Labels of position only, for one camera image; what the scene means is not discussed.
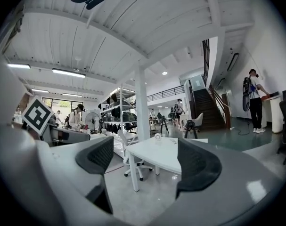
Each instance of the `electric fan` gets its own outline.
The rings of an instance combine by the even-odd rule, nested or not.
[[[100,117],[97,113],[91,112],[88,113],[85,117],[85,124],[88,125],[88,128],[92,131],[95,131],[95,128],[99,128]]]

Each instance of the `floor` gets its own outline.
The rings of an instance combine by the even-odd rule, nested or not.
[[[232,125],[247,132],[246,122],[235,120]],[[184,137],[184,132],[179,131],[172,124],[168,124],[169,137]],[[265,133],[254,134],[250,127],[250,134],[239,136],[238,131],[212,131],[200,132],[198,138],[208,138],[209,143],[227,148],[245,151],[245,153],[258,159],[281,180],[286,180],[286,166],[282,165],[284,154],[276,154],[280,135],[272,134],[271,129]],[[106,173],[105,181],[113,207],[114,216],[132,225],[146,225],[163,213],[174,201],[177,182],[181,176],[161,170],[156,176],[154,171],[143,169],[144,181],[139,182],[140,191],[132,189],[131,176],[124,176],[128,168],[123,166],[123,160],[114,155]]]

